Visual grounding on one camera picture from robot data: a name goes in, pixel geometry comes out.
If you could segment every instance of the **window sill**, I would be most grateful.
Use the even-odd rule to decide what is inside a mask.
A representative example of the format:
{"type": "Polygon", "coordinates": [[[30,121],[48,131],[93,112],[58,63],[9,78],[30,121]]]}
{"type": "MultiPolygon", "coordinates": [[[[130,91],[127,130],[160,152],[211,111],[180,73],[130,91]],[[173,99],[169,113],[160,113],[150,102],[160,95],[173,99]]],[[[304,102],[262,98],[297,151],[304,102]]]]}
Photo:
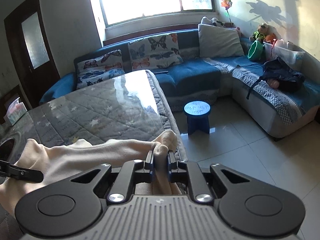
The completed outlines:
{"type": "Polygon", "coordinates": [[[117,43],[127,39],[138,38],[143,35],[146,30],[163,29],[164,27],[172,26],[172,30],[177,30],[177,26],[181,25],[182,29],[188,29],[188,26],[197,26],[203,16],[207,16],[209,19],[218,17],[216,12],[190,12],[190,13],[172,13],[160,16],[153,16],[144,19],[133,20],[130,22],[121,23],[105,29],[106,40],[103,42],[104,46],[108,44],[117,43]]]}

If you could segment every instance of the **green plastic bowl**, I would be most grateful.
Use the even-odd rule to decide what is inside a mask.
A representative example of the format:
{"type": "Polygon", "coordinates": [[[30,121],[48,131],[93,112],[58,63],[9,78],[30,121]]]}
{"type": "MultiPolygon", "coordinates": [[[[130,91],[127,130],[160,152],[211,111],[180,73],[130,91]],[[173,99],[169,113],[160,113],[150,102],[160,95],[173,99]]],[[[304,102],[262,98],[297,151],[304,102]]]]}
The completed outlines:
{"type": "Polygon", "coordinates": [[[251,61],[257,61],[261,58],[263,52],[263,44],[258,41],[254,41],[249,49],[248,59],[251,61]]]}

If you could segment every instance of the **gray pillow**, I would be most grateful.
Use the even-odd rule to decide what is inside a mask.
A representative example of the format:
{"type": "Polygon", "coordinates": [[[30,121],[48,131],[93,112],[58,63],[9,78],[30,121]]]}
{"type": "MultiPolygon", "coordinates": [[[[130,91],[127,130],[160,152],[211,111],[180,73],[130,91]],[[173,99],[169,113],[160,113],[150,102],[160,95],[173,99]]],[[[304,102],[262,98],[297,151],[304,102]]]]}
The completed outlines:
{"type": "Polygon", "coordinates": [[[238,57],[244,52],[234,29],[199,24],[200,57],[238,57]]]}

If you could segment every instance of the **stool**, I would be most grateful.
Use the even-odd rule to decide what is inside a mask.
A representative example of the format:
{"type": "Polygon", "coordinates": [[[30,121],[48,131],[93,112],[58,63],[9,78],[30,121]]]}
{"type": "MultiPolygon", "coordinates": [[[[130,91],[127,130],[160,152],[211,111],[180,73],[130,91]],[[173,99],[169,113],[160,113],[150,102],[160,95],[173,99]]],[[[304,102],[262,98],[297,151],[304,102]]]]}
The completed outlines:
{"type": "Polygon", "coordinates": [[[210,112],[210,105],[203,101],[193,101],[184,106],[184,113],[188,122],[188,135],[193,134],[196,130],[210,133],[208,118],[210,112]]]}

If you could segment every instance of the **frosted glass door panel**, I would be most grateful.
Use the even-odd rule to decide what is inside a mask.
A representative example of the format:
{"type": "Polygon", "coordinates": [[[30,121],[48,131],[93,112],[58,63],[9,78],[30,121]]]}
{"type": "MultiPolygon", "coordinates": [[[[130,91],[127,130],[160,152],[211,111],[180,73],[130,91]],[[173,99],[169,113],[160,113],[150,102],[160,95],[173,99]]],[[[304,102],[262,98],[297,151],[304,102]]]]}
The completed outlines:
{"type": "Polygon", "coordinates": [[[34,69],[49,61],[44,45],[38,13],[31,15],[22,23],[23,36],[34,69]]]}

